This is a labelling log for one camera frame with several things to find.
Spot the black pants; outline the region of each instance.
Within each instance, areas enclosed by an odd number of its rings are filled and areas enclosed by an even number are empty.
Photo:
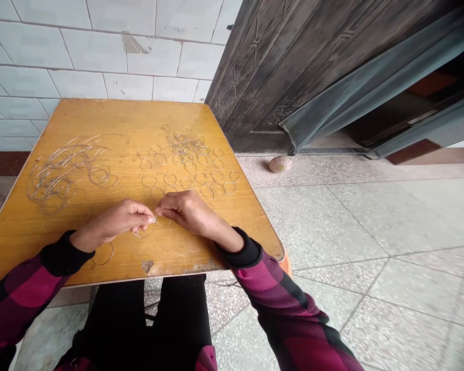
[[[144,281],[100,285],[84,329],[62,357],[88,357],[101,370],[194,370],[211,345],[206,275],[163,279],[152,327],[144,316]]]

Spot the peeling table surface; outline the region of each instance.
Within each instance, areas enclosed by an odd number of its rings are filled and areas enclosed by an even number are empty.
[[[222,166],[219,161],[216,161],[218,166],[213,164],[213,159],[220,157],[220,152],[216,151],[218,156],[209,154],[208,160],[211,161],[208,165],[197,163],[196,172],[190,174],[183,165],[172,161],[174,153],[169,143],[169,133],[170,136],[182,134],[189,139],[201,136],[205,146],[212,151],[218,148],[223,152],[223,168],[219,168]],[[31,171],[56,150],[66,146],[70,140],[94,136],[101,136],[97,137],[97,144],[110,149],[98,158],[110,168],[111,175],[118,177],[118,182],[105,189],[93,184],[85,174],[76,186],[86,192],[86,197],[84,198],[82,192],[77,192],[58,213],[46,215],[44,209],[26,195],[28,179],[31,182]],[[155,160],[156,151],[150,150],[155,144],[161,147],[161,153],[167,158],[167,165],[159,164],[165,162],[162,156]],[[149,171],[141,168],[142,160],[138,151],[142,149],[151,152],[152,166]],[[143,168],[149,167],[148,164],[143,165]],[[209,176],[213,170],[219,170],[224,175],[224,179],[219,180],[222,185],[234,180],[230,180],[232,171],[238,172],[237,189],[227,185],[228,192],[232,194],[216,194],[209,199],[212,196],[208,193],[208,188],[205,187],[200,192],[201,185],[194,181],[193,186],[200,197],[211,204],[231,225],[244,229],[263,245],[267,253],[281,260],[284,257],[282,244],[207,105],[63,99],[41,134],[0,212],[0,279],[14,266],[36,255],[43,246],[58,240],[66,230],[80,228],[88,219],[92,220],[124,198],[135,199],[154,209],[156,202],[153,198],[157,201],[163,195],[156,188],[152,191],[154,180],[149,181],[152,178],[144,179],[149,188],[145,187],[143,176],[155,177],[156,186],[165,190],[168,183],[171,183],[169,176],[166,178],[167,182],[164,181],[165,174],[175,175],[177,181],[173,187],[182,191],[183,186],[187,187],[189,182],[186,180],[182,185],[180,181],[184,177],[194,178],[198,173]],[[216,179],[221,178],[219,173],[215,175]],[[214,182],[215,180],[208,181],[210,186]],[[225,269],[217,250],[208,240],[190,234],[174,222],[168,224],[169,220],[160,218],[158,222],[160,225],[156,225],[152,234],[146,238],[137,237],[131,232],[117,237],[112,242],[114,253],[108,263],[97,266],[88,261],[72,276],[67,286]],[[95,260],[104,262],[111,253],[111,246],[105,244],[97,250]]]

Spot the table top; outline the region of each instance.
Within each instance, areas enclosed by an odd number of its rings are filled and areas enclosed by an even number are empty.
[[[207,105],[63,99],[0,212],[0,279],[124,198],[154,209],[163,192],[189,187],[267,253],[283,258],[282,244]],[[117,237],[112,258],[95,265],[112,255],[109,244],[101,246],[94,263],[88,261],[67,285],[225,268],[207,239],[168,219],[157,222],[140,237]]]

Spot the leg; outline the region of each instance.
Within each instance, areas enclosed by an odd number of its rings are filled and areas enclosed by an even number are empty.
[[[179,369],[194,369],[201,348],[211,345],[205,279],[204,274],[163,279],[153,328],[159,348],[179,350],[171,359]],[[164,362],[168,366],[169,358]]]
[[[89,357],[101,369],[136,369],[146,334],[144,280],[104,284],[71,350],[76,356]]]

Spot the plaid sleeve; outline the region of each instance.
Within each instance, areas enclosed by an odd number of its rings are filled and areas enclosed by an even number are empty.
[[[32,321],[52,301],[72,274],[90,259],[74,248],[68,231],[54,244],[45,246],[32,259],[12,269],[0,281],[0,369],[7,369],[15,345]]]
[[[239,228],[244,248],[236,254],[222,251],[237,280],[258,311],[258,321],[268,336],[282,370],[362,371],[328,316],[311,296]]]

